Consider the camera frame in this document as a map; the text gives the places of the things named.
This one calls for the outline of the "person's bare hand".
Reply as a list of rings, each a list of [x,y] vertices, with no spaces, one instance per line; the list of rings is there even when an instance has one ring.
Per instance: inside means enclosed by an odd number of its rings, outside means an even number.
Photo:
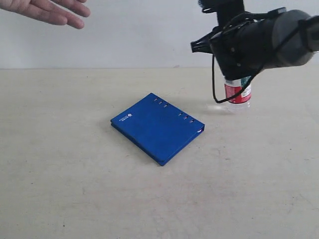
[[[2,0],[0,8],[51,25],[68,25],[75,29],[83,29],[85,24],[81,17],[91,15],[84,0]]]

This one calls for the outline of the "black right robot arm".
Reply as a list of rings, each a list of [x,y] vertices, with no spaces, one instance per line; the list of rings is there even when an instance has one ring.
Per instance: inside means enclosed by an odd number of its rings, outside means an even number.
[[[244,11],[192,42],[191,50],[212,54],[229,81],[266,69],[302,66],[319,50],[319,17],[284,7]]]

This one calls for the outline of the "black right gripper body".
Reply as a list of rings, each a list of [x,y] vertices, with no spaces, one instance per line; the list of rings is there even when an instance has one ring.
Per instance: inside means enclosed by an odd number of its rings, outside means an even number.
[[[251,76],[267,68],[267,21],[247,20],[225,31],[217,26],[190,45],[193,53],[214,55],[226,80]]]

